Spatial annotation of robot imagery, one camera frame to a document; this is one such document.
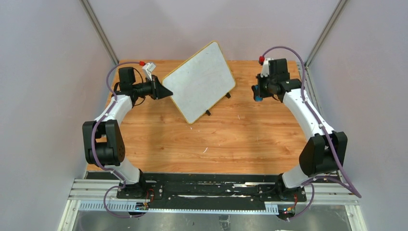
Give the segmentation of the blue black whiteboard eraser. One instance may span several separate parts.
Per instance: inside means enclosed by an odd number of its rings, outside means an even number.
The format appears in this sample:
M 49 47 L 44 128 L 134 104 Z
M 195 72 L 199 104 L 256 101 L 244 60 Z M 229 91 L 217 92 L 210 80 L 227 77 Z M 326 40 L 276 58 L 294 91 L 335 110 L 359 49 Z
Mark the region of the blue black whiteboard eraser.
M 260 89 L 258 85 L 253 85 L 251 87 L 251 90 L 253 92 L 253 99 L 255 102 L 261 102 L 263 100 L 263 97 L 260 96 Z

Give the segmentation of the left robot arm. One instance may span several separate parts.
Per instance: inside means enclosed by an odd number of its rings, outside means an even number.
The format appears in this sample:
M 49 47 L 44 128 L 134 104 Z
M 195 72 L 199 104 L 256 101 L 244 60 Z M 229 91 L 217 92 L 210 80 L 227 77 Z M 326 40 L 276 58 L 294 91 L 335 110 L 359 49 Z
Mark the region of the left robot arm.
M 125 157 L 126 148 L 120 131 L 120 125 L 126 114 L 137 106 L 138 99 L 153 100 L 172 96 L 172 91 L 164 87 L 152 72 L 154 63 L 142 65 L 145 78 L 136 83 L 133 67 L 116 66 L 119 82 L 109 87 L 111 101 L 105 110 L 94 120 L 82 126 L 85 158 L 88 164 L 110 172 L 120 180 L 120 189 L 144 192 L 147 190 L 143 172 Z

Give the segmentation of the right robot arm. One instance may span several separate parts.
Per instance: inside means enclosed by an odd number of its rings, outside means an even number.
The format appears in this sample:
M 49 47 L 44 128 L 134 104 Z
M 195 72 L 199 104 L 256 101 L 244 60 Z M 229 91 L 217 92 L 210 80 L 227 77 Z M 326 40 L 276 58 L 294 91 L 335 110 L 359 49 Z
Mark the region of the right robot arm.
M 307 143 L 299 164 L 284 172 L 279 180 L 284 189 L 300 187 L 307 180 L 339 169 L 344 162 L 347 136 L 336 132 L 309 102 L 302 82 L 291 78 L 286 59 L 260 56 L 262 71 L 252 86 L 254 100 L 272 97 L 283 103 L 299 123 Z

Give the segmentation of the yellow framed whiteboard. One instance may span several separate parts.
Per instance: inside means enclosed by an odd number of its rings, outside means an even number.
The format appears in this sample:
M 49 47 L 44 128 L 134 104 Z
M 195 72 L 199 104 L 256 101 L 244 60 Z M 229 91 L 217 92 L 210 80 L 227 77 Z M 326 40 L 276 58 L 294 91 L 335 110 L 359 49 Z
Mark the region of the yellow framed whiteboard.
M 236 86 L 217 41 L 211 41 L 162 79 L 173 92 L 171 100 L 188 124 L 200 117 Z

